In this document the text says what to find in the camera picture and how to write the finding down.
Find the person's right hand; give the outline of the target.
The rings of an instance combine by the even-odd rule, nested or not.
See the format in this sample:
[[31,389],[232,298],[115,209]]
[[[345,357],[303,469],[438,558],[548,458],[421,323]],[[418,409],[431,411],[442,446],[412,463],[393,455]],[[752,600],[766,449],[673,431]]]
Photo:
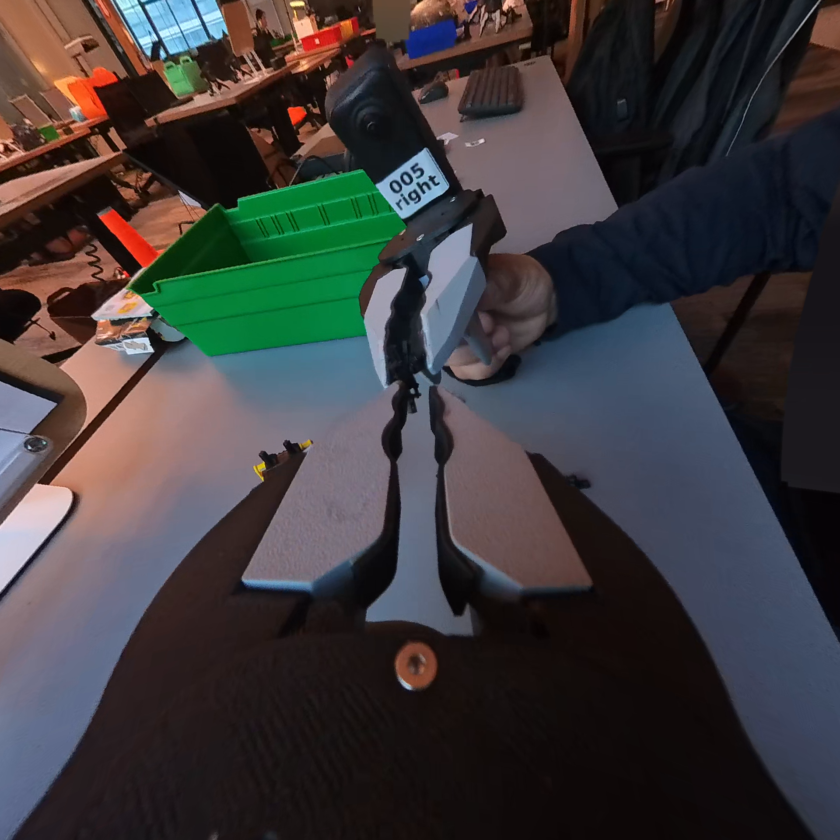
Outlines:
[[489,363],[466,344],[448,359],[463,382],[483,382],[497,374],[514,354],[539,340],[557,319],[557,300],[549,273],[528,255],[491,254],[486,288],[476,309],[492,355]]

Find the hanging dark jackets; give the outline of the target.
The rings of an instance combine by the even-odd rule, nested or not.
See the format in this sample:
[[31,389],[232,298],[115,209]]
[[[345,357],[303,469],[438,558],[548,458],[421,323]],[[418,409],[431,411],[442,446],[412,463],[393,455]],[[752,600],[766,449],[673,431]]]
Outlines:
[[766,137],[821,2],[606,2],[565,90],[616,204]]

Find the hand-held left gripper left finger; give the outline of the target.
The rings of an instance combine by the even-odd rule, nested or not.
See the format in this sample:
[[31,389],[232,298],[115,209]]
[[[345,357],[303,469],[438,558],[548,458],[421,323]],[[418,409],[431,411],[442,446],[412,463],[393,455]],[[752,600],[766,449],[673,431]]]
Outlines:
[[390,385],[303,455],[242,573],[253,591],[368,606],[396,570],[403,388]]

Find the white monitor base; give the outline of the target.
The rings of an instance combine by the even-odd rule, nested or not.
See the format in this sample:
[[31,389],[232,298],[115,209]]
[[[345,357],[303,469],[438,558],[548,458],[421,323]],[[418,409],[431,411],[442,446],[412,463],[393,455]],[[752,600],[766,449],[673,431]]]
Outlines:
[[1,596],[62,527],[77,501],[63,486],[34,485],[1,525]]

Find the dark wooden desk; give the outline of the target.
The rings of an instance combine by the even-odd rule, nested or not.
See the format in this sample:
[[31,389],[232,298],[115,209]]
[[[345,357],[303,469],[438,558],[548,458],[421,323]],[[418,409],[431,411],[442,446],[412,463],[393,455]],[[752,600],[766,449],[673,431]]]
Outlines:
[[83,225],[116,263],[133,276],[140,262],[99,215],[112,208],[91,192],[91,184],[110,182],[113,170],[130,157],[123,151],[37,172],[2,184],[1,230],[4,233],[31,214],[64,206],[76,225]]
[[270,132],[271,146],[294,160],[302,147],[300,126],[306,123],[318,130],[324,124],[322,103],[327,75],[346,67],[342,49],[337,45],[290,55],[279,69],[265,70],[214,95],[202,94],[147,118],[145,124],[156,130],[169,124],[227,115],[248,129]]

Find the green tote bag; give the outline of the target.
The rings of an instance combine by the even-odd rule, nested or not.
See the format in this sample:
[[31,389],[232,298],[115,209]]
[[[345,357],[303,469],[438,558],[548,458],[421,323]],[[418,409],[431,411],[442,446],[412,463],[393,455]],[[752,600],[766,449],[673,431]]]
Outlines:
[[167,83],[178,98],[186,98],[208,91],[207,80],[203,77],[197,62],[184,54],[163,63],[163,72]]

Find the green plastic bin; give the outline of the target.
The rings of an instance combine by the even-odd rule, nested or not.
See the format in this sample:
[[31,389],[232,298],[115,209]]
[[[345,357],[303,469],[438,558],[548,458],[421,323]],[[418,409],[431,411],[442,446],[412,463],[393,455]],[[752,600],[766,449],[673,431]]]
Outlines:
[[363,171],[330,175],[213,205],[130,288],[208,356],[359,337],[404,227]]

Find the person's right forearm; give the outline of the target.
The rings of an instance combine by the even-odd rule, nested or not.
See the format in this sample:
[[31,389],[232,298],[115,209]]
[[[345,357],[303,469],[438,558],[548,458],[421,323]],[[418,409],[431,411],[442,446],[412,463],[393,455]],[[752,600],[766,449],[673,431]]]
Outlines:
[[811,270],[839,180],[839,109],[692,167],[601,222],[529,252],[552,279],[555,335],[747,275]]

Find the blue storage bin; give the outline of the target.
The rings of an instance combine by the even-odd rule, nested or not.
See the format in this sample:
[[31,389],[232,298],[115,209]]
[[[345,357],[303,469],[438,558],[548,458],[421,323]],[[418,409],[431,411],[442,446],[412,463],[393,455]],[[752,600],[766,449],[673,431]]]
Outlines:
[[456,20],[447,17],[429,26],[410,32],[405,41],[406,54],[410,60],[420,59],[433,53],[451,49],[458,36]]

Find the snack packets beside bin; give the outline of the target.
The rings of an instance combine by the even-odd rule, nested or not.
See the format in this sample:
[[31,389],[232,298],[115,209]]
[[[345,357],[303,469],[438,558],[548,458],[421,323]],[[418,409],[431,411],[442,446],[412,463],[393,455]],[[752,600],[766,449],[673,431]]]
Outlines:
[[164,343],[186,337],[129,288],[122,289],[92,314],[97,346],[125,355],[149,355]]

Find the orange plastic bin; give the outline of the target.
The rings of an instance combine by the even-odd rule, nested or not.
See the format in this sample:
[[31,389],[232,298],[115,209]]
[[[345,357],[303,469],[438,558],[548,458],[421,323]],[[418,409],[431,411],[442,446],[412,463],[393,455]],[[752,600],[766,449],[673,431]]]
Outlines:
[[108,113],[97,94],[98,88],[104,88],[119,77],[103,67],[95,67],[89,77],[66,76],[56,79],[54,85],[71,102],[78,105],[84,119],[106,119]]

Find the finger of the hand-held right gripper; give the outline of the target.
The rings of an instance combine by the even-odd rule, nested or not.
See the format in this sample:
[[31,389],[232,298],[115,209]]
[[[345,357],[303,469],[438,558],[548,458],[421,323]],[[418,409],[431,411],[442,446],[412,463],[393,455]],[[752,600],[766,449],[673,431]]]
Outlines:
[[419,313],[425,372],[441,372],[463,341],[483,364],[488,363],[488,336],[476,313],[487,280],[473,253],[473,227],[457,229],[429,256]]
[[384,388],[395,383],[413,386],[402,349],[406,324],[395,314],[407,275],[405,267],[377,266],[362,286],[364,329],[374,370]]

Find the red storage bins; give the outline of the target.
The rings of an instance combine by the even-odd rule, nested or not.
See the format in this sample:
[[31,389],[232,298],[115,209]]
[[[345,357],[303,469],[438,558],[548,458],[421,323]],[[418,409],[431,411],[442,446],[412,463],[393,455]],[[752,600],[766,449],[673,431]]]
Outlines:
[[342,46],[361,33],[360,22],[356,16],[340,20],[326,28],[314,30],[309,35],[299,39],[301,51],[304,53],[315,52],[331,47]]

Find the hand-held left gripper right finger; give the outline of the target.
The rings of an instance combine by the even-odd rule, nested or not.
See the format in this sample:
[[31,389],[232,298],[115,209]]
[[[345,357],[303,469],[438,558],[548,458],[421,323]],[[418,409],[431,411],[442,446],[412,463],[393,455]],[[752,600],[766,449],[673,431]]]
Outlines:
[[455,394],[429,392],[437,567],[456,615],[591,592],[592,578],[529,454]]

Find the dark computer keyboard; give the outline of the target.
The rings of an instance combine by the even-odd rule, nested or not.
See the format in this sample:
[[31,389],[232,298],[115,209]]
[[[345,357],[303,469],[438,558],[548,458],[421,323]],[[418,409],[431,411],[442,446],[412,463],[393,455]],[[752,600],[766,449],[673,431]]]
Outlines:
[[524,105],[522,74],[518,66],[473,70],[458,102],[461,121],[491,119],[518,113]]

